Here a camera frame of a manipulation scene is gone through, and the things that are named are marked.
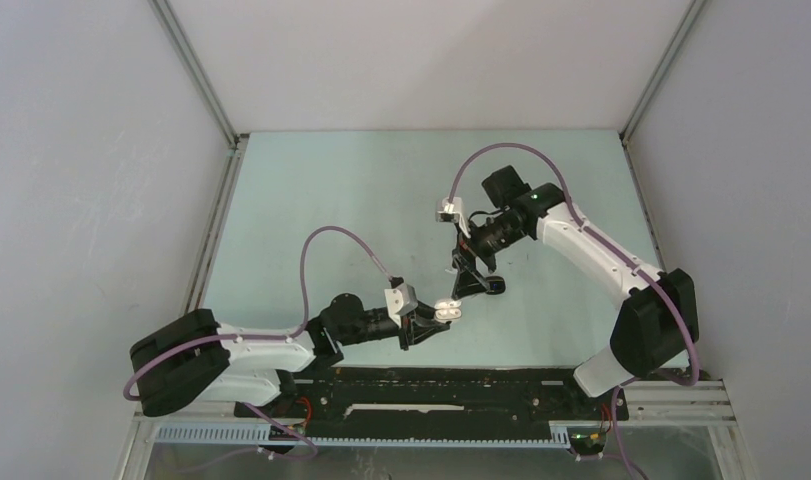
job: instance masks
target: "white panel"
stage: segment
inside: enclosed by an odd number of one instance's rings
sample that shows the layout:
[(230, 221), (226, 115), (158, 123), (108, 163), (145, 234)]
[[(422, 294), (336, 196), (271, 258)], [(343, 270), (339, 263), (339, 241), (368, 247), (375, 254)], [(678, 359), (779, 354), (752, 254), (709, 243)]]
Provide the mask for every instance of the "white panel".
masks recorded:
[(148, 2), (0, 0), (0, 479), (106, 479), (224, 140)]
[(619, 129), (690, 2), (172, 3), (248, 132)]
[(811, 0), (710, 2), (631, 152), (761, 478), (811, 478)]

